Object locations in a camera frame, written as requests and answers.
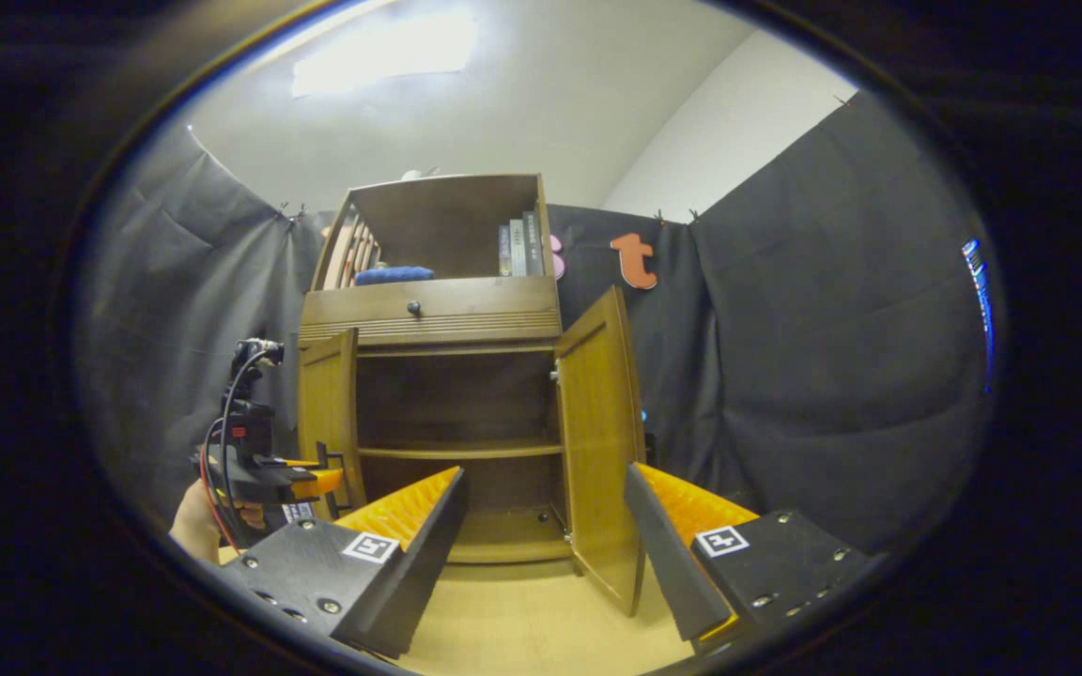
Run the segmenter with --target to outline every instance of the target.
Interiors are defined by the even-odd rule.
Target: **open cabinet door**
[[[317,445],[342,453],[345,475],[334,491],[338,505],[366,504],[357,458],[357,330],[342,331],[300,355],[300,459],[319,462]],[[328,459],[328,466],[339,462]],[[313,505],[317,518],[331,521],[328,505]]]
[[[644,461],[641,393],[623,295],[602,295],[555,345],[571,548],[580,569],[632,615],[644,554],[623,501],[625,470]]]

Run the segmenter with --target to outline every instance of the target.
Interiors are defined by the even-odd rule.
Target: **blue cushion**
[[[366,287],[369,283],[390,283],[392,281],[418,281],[418,279],[437,279],[437,275],[423,267],[385,267],[367,269],[353,277],[353,286]]]

